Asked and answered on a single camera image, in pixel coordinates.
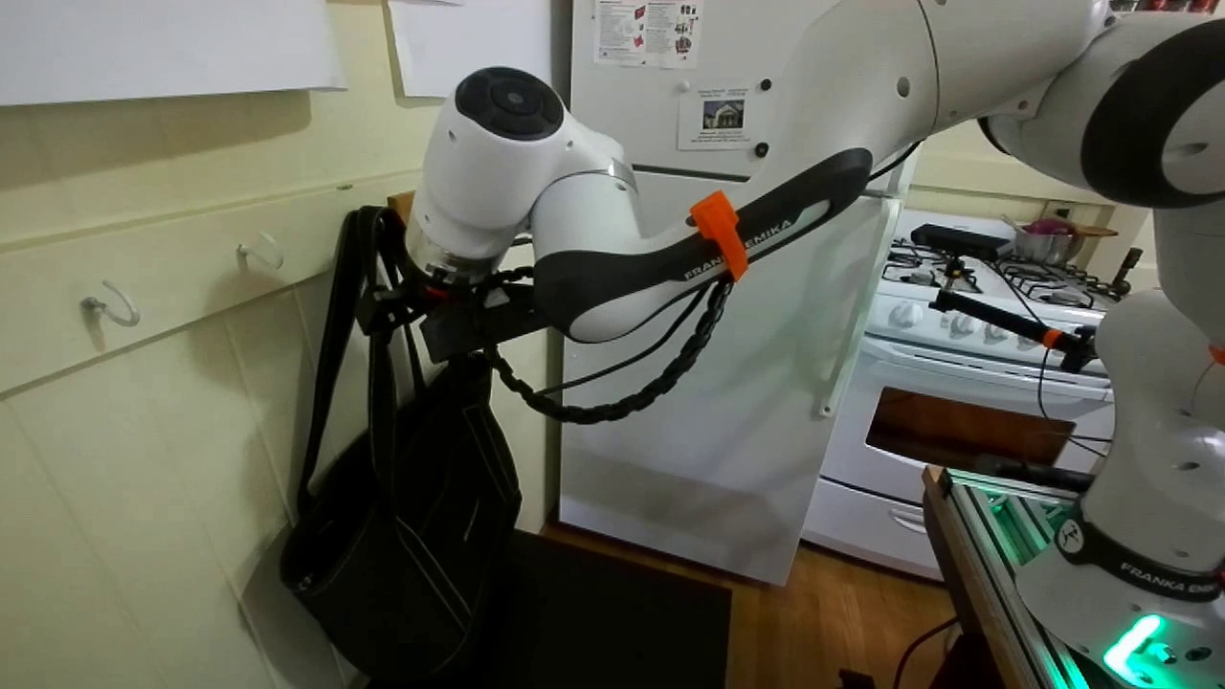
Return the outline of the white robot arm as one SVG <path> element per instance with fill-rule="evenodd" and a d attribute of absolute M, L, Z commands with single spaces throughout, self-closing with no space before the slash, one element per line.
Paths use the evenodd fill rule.
<path fill-rule="evenodd" d="M 566 84 L 479 66 L 436 118 L 422 335 L 566 335 L 562 519 L 776 580 L 896 222 L 1036 180 L 1203 210 L 1218 86 L 1218 18 L 1112 0 L 575 0 Z"/>

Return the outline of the robot base table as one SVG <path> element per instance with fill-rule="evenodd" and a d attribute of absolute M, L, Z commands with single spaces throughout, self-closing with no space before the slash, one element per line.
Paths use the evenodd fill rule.
<path fill-rule="evenodd" d="M 1225 689 L 1213 476 L 1104 467 L 1083 485 L 933 470 L 941 567 L 963 561 L 1036 689 Z"/>

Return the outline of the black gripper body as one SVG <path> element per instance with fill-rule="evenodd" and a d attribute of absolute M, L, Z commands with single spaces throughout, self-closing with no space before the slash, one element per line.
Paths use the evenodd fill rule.
<path fill-rule="evenodd" d="M 537 300 L 497 280 L 432 280 L 403 242 L 378 242 L 359 289 L 359 324 L 366 333 L 408 324 L 432 359 L 454 359 L 530 333 Z"/>

